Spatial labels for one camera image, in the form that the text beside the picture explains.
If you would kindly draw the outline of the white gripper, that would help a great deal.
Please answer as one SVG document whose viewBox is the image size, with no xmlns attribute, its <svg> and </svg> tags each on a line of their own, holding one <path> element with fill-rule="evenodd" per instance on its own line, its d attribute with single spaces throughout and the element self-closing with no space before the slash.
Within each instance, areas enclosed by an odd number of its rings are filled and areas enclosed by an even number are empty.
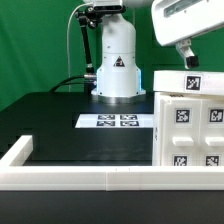
<svg viewBox="0 0 224 224">
<path fill-rule="evenodd" d="M 151 13 L 157 41 L 162 46 L 178 42 L 186 69 L 199 66 L 187 38 L 224 27 L 224 0 L 155 0 Z"/>
</svg>

